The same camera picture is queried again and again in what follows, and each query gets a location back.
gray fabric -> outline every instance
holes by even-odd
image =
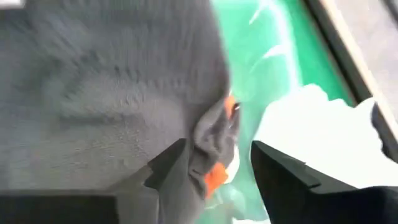
[[[215,24],[204,0],[35,0],[0,11],[0,189],[106,189],[187,138],[165,181],[183,184],[160,194],[180,193],[163,202],[190,209],[170,223],[196,217],[203,175],[233,153]]]

gray cloth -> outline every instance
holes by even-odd
[[[180,194],[165,223],[188,223],[232,158],[207,0],[28,1],[0,11],[0,68],[1,190],[107,189],[185,138],[160,197]]]

green plastic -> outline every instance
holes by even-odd
[[[268,220],[254,180],[250,143],[266,106],[309,83],[331,99],[353,102],[297,0],[214,0],[228,53],[232,90],[241,102],[240,166],[206,203],[197,224]]]

green surface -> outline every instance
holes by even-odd
[[[267,220],[249,158],[250,143],[266,106],[294,88],[316,83],[331,99],[352,101],[331,66],[312,21],[297,0],[215,0],[228,53],[234,96],[242,102],[241,165],[231,184],[207,202],[199,224],[232,217]]]

